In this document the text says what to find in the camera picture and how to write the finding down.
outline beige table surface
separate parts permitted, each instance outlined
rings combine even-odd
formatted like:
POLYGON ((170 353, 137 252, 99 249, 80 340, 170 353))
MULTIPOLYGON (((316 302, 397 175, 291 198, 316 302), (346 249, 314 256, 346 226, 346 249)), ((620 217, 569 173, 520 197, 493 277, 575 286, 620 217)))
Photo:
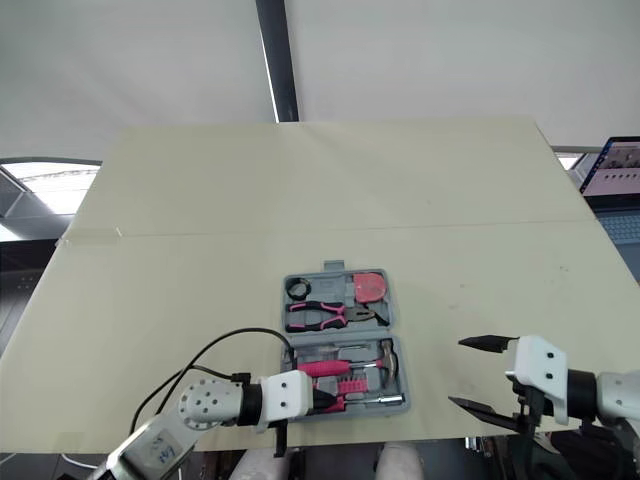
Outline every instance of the beige table surface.
MULTIPOLYGON (((0 450, 114 448, 155 385, 221 333, 278 328, 282 278, 327 259, 390 275, 412 407, 292 425, 292 445, 499 432, 447 400, 516 408, 504 358, 466 336, 538 333, 573 368, 637 368, 638 287, 526 118, 133 130, 0 360, 0 450)), ((203 363, 271 374, 279 352, 245 335, 203 363)), ((273 444, 218 428, 198 448, 273 444)))

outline black cable clip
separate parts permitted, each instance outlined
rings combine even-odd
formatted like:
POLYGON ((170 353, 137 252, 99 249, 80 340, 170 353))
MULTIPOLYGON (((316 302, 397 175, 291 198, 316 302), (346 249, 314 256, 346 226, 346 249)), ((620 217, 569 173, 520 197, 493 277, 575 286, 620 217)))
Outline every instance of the black cable clip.
POLYGON ((232 373, 229 381, 232 383, 241 383, 242 385, 249 385, 251 383, 251 374, 247 372, 232 373))

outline black cable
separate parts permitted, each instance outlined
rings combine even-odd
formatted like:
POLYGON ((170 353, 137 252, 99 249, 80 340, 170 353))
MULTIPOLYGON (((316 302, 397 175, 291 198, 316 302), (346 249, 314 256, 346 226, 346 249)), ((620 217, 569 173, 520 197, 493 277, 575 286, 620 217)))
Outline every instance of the black cable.
MULTIPOLYGON (((224 373, 216 372, 215 370, 211 370, 210 368, 203 367, 201 365, 192 365, 190 370, 200 370, 201 372, 208 373, 209 375, 213 375, 214 377, 224 378, 225 380, 231 379, 231 375, 225 375, 224 373)), ((176 378, 178 375, 182 373, 182 370, 177 371, 173 375, 171 375, 168 379, 166 379, 162 385, 156 388, 153 392, 151 392, 147 397, 142 401, 142 403, 136 409, 136 412, 133 414, 133 420, 131 420, 131 426, 129 427, 129 435, 136 431, 136 423, 138 423, 138 417, 140 417, 140 413, 144 407, 147 406, 147 403, 151 401, 153 397, 155 397, 164 387, 169 385, 171 380, 176 378)))
POLYGON ((178 377, 173 382, 173 385, 171 385, 171 388, 169 388, 169 390, 165 394, 164 398, 162 399, 162 402, 160 403, 160 406, 156 410, 156 414, 158 414, 158 413, 160 413, 162 411, 164 406, 167 404, 167 401, 169 400, 169 397, 171 396, 173 391, 176 389, 176 387, 180 383, 180 380, 182 380, 184 378, 184 376, 187 374, 187 372, 194 366, 194 364, 198 361, 198 359, 202 355, 204 355, 204 353, 207 350, 209 350, 216 343, 221 342, 225 338, 229 338, 229 337, 232 337, 233 335, 238 335, 240 333, 266 333, 268 335, 273 335, 274 337, 277 337, 287 347, 287 354, 289 355, 289 361, 291 362, 291 369, 295 370, 298 367, 298 364, 297 364, 298 362, 295 359, 293 347, 289 343, 289 340, 287 340, 286 337, 283 336, 280 332, 277 332, 277 331, 272 330, 270 328, 262 328, 262 327, 239 328, 238 330, 233 330, 231 332, 225 333, 224 335, 221 335, 218 338, 216 338, 215 340, 209 342, 202 350, 200 350, 196 354, 195 357, 193 357, 191 359, 191 361, 189 363, 187 363, 187 365, 182 369, 182 371, 179 373, 178 377))

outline black pole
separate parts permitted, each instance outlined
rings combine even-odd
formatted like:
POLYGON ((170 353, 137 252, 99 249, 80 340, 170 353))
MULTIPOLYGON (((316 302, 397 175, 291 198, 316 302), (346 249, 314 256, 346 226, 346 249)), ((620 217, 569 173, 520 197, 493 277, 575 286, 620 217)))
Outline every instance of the black pole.
POLYGON ((284 0, 256 0, 256 9, 278 120, 297 122, 298 102, 284 0))

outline tool kit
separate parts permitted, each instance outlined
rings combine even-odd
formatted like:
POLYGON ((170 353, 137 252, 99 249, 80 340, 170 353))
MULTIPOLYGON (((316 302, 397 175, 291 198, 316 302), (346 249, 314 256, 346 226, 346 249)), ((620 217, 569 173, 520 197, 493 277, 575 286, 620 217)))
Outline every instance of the tool kit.
MULTIPOLYGON (((298 369, 314 388, 338 397, 332 407, 299 421, 380 416, 409 408, 400 342, 391 334, 395 311, 382 269, 289 275, 282 292, 282 323, 298 369)), ((291 370, 283 355, 282 371, 291 370)))

